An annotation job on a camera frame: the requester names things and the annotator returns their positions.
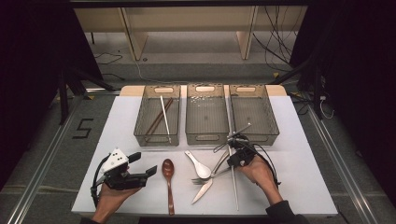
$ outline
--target table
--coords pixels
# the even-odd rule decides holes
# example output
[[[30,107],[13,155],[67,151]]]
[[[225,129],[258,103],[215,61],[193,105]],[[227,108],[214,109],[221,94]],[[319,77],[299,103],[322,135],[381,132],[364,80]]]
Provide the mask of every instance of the table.
[[[236,210],[233,196],[231,173],[217,177],[204,197],[191,205],[200,186],[194,186],[191,183],[191,179],[196,177],[196,173],[192,162],[184,154],[184,151],[190,150],[198,161],[213,168],[222,155],[222,150],[214,154],[213,146],[187,145],[184,133],[186,89],[186,86],[182,86],[180,144],[177,147],[140,147],[134,138],[134,124],[141,101],[139,94],[143,87],[126,87],[121,91],[121,96],[116,97],[108,115],[102,136],[73,206],[73,212],[83,216],[94,212],[95,208],[90,193],[94,171],[102,158],[115,147],[119,147],[126,155],[136,151],[142,152],[142,158],[139,161],[130,163],[131,173],[144,173],[153,165],[158,165],[159,169],[156,175],[148,179],[145,188],[122,205],[118,214],[141,217],[168,216],[167,186],[161,173],[161,166],[163,160],[169,158],[176,168],[172,179],[172,188],[177,217],[256,217],[265,215],[264,209],[269,206],[269,203],[264,194],[260,188],[250,183],[238,172],[235,173],[235,178],[239,211]],[[279,86],[269,86],[269,94],[280,135],[272,146],[264,148],[275,164],[278,180],[282,182],[279,186],[282,196],[285,200],[289,200],[295,213],[325,217],[335,216],[337,211],[308,145],[291,99]]]

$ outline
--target white plastic spoon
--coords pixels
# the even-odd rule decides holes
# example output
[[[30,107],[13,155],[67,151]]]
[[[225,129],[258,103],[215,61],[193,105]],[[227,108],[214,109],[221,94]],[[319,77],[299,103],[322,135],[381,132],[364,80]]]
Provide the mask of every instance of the white plastic spoon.
[[[197,172],[198,176],[201,178],[208,178],[210,177],[210,169],[209,167],[201,164],[200,162],[198,162],[198,160],[195,159],[194,156],[192,156],[190,151],[185,151],[184,153],[186,153],[187,156],[190,157],[190,159],[192,160],[192,162],[194,163],[195,166],[195,171]]]

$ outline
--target plastic storage bin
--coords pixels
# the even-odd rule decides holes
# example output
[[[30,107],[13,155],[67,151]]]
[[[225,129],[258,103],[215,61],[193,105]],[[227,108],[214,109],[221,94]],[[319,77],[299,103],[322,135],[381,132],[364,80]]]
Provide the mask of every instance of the plastic storage bin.
[[[218,145],[230,132],[222,84],[187,86],[186,136],[189,145]]]
[[[163,106],[169,127],[166,130],[163,117]],[[180,86],[146,86],[136,125],[134,136],[141,147],[178,146],[178,121],[180,105]]]
[[[277,136],[274,112],[264,85],[230,85],[230,97],[233,114],[233,131],[251,126],[241,134],[250,143],[271,146]]]

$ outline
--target human hand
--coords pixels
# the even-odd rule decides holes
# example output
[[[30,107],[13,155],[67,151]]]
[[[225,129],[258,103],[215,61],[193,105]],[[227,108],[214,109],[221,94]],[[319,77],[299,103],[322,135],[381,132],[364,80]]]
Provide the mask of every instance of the human hand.
[[[106,183],[103,183],[99,195],[99,203],[92,220],[98,223],[106,223],[111,215],[120,208],[122,203],[139,190],[141,188],[116,190],[109,188]]]
[[[262,158],[256,155],[249,165],[239,166],[237,170],[241,171],[252,183],[257,184],[264,191],[271,205],[283,201],[274,182],[272,172]]]

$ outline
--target wooden spoon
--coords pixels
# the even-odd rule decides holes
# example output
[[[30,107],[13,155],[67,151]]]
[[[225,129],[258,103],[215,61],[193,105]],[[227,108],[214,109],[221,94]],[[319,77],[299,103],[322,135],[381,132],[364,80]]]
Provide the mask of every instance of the wooden spoon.
[[[171,160],[166,159],[163,161],[163,176],[165,176],[166,181],[168,182],[168,208],[169,208],[169,216],[175,214],[175,207],[173,204],[173,196],[172,196],[172,188],[171,188],[171,179],[175,172],[175,166]]]

